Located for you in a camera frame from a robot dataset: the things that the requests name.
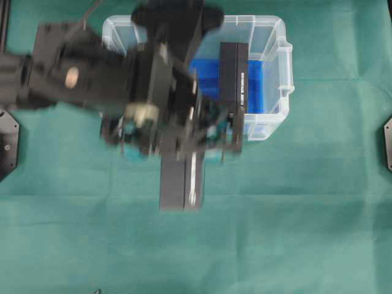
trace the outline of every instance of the robotic arm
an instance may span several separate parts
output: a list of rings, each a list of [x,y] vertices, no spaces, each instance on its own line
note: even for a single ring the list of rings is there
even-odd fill
[[[204,96],[189,69],[223,13],[203,0],[149,0],[132,14],[148,42],[123,56],[86,25],[100,2],[76,23],[40,25],[31,56],[0,55],[0,108],[65,102],[102,113],[107,143],[162,157],[162,209],[199,209],[205,153],[242,148],[244,107]]]

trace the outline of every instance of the green fabric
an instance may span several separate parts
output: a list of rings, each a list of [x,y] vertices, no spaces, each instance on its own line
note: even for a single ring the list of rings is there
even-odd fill
[[[90,0],[13,0],[12,51],[39,21]],[[293,44],[290,114],[241,157],[207,164],[198,214],[160,213],[159,161],[127,163],[100,118],[60,105],[18,111],[20,163],[0,185],[1,293],[391,293],[392,116],[386,0],[215,1],[277,15]],[[91,17],[130,14],[106,0]]]

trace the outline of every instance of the metal rod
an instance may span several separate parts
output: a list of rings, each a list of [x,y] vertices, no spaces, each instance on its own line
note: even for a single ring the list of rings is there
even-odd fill
[[[0,53],[4,53],[6,50],[7,42],[7,30],[8,30],[8,19],[10,15],[10,3],[11,0],[0,0]]]

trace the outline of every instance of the metal bracket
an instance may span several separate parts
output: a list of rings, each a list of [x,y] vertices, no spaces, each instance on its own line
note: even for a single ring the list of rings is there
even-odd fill
[[[0,181],[17,167],[19,123],[0,110]]]
[[[384,134],[388,169],[392,172],[392,118],[384,126]]]

